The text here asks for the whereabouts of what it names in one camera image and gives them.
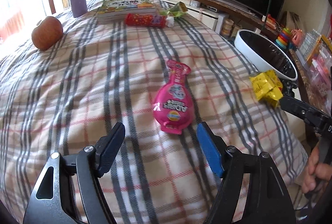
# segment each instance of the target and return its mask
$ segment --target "pink bottle-shaped package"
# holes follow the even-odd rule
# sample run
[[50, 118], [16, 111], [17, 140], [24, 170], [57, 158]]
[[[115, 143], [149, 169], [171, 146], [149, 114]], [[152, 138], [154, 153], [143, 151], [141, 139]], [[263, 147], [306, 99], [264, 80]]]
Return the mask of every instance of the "pink bottle-shaped package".
[[185, 88], [185, 75], [190, 68], [180, 62], [169, 60], [171, 70], [169, 82], [159, 89], [153, 105], [153, 116], [161, 124], [161, 130], [181, 134], [192, 122], [193, 100]]

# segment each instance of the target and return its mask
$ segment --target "silver screw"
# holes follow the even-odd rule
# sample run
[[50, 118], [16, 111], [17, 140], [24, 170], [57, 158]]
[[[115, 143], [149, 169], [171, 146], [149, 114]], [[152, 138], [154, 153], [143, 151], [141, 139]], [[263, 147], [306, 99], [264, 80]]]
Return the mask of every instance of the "silver screw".
[[88, 145], [87, 147], [84, 148], [84, 151], [89, 153], [93, 150], [93, 146], [92, 145]]
[[59, 156], [60, 156], [59, 152], [54, 152], [54, 153], [52, 153], [51, 158], [57, 159]]
[[268, 152], [262, 152], [263, 158], [268, 159], [270, 157], [270, 154]]
[[228, 151], [229, 153], [234, 153], [234, 152], [235, 152], [235, 146], [232, 146], [232, 145], [227, 146], [227, 151]]

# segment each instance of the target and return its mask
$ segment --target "stack of books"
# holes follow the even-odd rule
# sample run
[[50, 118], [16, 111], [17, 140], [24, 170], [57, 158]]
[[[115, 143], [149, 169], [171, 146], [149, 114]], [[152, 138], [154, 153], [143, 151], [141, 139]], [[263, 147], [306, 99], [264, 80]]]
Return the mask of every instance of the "stack of books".
[[105, 0], [97, 10], [98, 23], [123, 20], [127, 14], [155, 14], [157, 8], [149, 0]]

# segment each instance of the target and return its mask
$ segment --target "bed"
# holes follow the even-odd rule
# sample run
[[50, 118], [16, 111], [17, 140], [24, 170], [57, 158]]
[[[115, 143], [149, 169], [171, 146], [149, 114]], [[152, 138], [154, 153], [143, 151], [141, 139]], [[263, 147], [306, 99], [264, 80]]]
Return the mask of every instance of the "bed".
[[[294, 182], [307, 154], [286, 114], [256, 101], [248, 79], [255, 67], [231, 44], [190, 15], [165, 29], [99, 25], [102, 1], [91, 0], [79, 18], [70, 9], [58, 14], [64, 35], [49, 50], [28, 39], [0, 61], [0, 200], [19, 222], [50, 154], [77, 153], [116, 122], [126, 138], [100, 184], [117, 223], [204, 221], [220, 179], [195, 134], [202, 121], [242, 152], [269, 152], [286, 184]], [[160, 131], [151, 108], [171, 58], [192, 69], [186, 86], [195, 119], [180, 136]], [[234, 220], [248, 182], [244, 177]]]

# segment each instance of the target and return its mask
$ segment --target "red apple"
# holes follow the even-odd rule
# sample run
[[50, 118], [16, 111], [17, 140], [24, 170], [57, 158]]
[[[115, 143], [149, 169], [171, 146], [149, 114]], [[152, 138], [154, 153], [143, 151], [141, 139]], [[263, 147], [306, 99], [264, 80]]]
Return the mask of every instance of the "red apple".
[[39, 50], [47, 50], [63, 35], [61, 22], [53, 17], [46, 16], [31, 33], [31, 40]]

